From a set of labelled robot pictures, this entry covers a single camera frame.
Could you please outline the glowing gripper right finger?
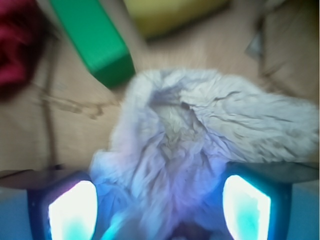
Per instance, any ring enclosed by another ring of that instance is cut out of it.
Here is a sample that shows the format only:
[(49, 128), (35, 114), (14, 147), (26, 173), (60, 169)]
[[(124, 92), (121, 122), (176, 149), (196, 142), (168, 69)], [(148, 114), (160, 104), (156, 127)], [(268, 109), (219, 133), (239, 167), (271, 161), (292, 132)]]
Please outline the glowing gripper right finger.
[(292, 201), (288, 163), (230, 163), (222, 209), (235, 240), (285, 240)]

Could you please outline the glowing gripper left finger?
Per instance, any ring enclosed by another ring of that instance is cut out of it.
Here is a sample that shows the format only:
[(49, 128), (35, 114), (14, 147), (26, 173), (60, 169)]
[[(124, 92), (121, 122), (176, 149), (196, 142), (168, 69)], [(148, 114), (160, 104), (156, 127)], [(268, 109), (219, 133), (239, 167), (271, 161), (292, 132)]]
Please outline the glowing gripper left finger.
[(27, 190), (35, 240), (90, 240), (98, 217), (96, 186), (84, 171), (34, 171)]

